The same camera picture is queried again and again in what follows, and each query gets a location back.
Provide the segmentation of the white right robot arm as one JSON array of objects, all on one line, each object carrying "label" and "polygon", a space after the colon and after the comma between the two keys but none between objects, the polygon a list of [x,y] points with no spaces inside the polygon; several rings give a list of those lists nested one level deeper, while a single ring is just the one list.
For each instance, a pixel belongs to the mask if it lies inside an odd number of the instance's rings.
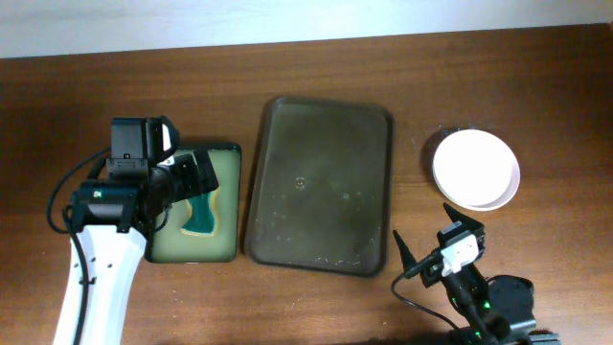
[{"label": "white right robot arm", "polygon": [[[485,254],[485,225],[445,203],[451,224],[437,233],[439,246],[416,260],[398,233],[393,232],[402,272],[390,286],[402,303],[434,316],[451,327],[435,335],[441,344],[559,344],[560,336],[539,330],[534,317],[534,283],[513,275],[485,277],[475,263]],[[425,288],[443,284],[451,307],[467,322],[463,328],[439,312],[397,292],[402,280],[420,277]]]}]

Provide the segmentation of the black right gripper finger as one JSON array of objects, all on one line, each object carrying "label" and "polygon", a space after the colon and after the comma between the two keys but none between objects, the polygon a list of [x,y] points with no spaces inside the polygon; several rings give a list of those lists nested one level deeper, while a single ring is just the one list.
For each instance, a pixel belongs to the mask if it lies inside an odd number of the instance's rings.
[{"label": "black right gripper finger", "polygon": [[443,208],[452,222],[459,221],[462,225],[465,225],[472,232],[482,231],[485,228],[485,225],[482,222],[471,218],[465,214],[462,214],[446,202],[443,203]]},{"label": "black right gripper finger", "polygon": [[410,279],[415,276],[413,268],[417,261],[397,230],[393,231],[403,268],[403,277]]}]

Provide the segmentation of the green yellow sponge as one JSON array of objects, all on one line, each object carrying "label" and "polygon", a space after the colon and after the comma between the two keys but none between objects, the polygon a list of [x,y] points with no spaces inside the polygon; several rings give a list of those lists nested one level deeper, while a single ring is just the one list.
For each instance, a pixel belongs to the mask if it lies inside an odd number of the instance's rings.
[{"label": "green yellow sponge", "polygon": [[189,198],[187,202],[191,207],[191,216],[182,226],[181,231],[190,236],[212,236],[218,226],[217,198],[218,191]]}]

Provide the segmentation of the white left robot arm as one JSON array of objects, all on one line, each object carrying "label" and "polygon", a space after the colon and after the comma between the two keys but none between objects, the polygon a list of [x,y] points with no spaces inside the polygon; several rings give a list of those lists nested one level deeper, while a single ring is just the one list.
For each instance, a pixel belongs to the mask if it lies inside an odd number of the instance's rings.
[{"label": "white left robot arm", "polygon": [[165,189],[158,197],[140,185],[101,181],[104,150],[88,160],[94,166],[87,180],[62,210],[71,270],[56,344],[120,343],[133,278],[147,250],[158,246],[156,234],[215,229],[213,211],[202,211],[205,223],[198,225],[191,203],[218,187],[207,150],[174,154],[156,165]]}]

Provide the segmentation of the black soapy water tray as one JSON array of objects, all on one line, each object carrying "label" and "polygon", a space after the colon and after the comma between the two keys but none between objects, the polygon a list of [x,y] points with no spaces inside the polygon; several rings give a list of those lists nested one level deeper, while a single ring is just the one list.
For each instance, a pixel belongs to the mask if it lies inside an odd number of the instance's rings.
[{"label": "black soapy water tray", "polygon": [[236,143],[207,143],[186,146],[175,155],[192,150],[207,150],[219,182],[216,201],[218,226],[210,237],[190,236],[181,231],[191,216],[187,199],[171,205],[162,213],[157,224],[162,227],[148,242],[146,260],[154,264],[227,263],[238,250],[238,199],[241,169],[241,149]]}]

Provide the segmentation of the pink plate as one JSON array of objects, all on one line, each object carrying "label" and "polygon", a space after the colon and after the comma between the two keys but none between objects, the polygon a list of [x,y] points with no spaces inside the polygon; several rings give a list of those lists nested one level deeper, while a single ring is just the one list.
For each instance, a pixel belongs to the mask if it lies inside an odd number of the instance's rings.
[{"label": "pink plate", "polygon": [[521,170],[502,139],[480,129],[462,129],[448,135],[435,149],[432,176],[441,193],[456,205],[487,212],[515,197]]}]

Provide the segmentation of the dark brown serving tray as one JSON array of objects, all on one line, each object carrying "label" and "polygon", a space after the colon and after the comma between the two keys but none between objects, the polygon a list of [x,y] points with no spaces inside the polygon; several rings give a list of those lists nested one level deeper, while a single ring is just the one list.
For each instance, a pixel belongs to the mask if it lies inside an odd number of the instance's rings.
[{"label": "dark brown serving tray", "polygon": [[363,278],[387,260],[394,118],[383,106],[269,101],[245,228],[260,265]]}]

